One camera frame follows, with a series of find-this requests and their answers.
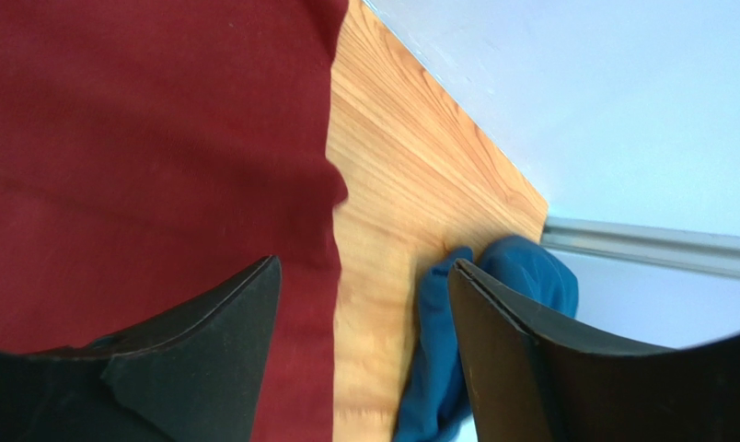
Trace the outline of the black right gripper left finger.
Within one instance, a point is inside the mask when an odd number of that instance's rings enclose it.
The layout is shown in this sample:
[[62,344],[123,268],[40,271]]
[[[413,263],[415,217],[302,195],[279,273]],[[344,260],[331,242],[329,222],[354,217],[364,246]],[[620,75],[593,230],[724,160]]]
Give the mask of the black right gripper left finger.
[[0,441],[248,441],[282,285],[262,258],[81,348],[0,352]]

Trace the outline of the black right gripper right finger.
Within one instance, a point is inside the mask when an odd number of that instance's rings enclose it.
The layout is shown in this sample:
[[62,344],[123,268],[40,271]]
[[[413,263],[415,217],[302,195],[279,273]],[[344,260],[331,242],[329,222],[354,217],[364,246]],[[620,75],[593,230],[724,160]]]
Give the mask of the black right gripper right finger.
[[671,349],[601,331],[474,264],[448,276],[481,441],[740,441],[740,333]]

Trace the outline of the dark red t-shirt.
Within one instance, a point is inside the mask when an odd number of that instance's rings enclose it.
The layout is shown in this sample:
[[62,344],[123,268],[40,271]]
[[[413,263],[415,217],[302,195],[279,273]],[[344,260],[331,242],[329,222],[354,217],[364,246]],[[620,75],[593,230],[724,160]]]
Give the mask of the dark red t-shirt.
[[0,1],[0,350],[80,346],[275,255],[252,437],[329,441],[344,1]]

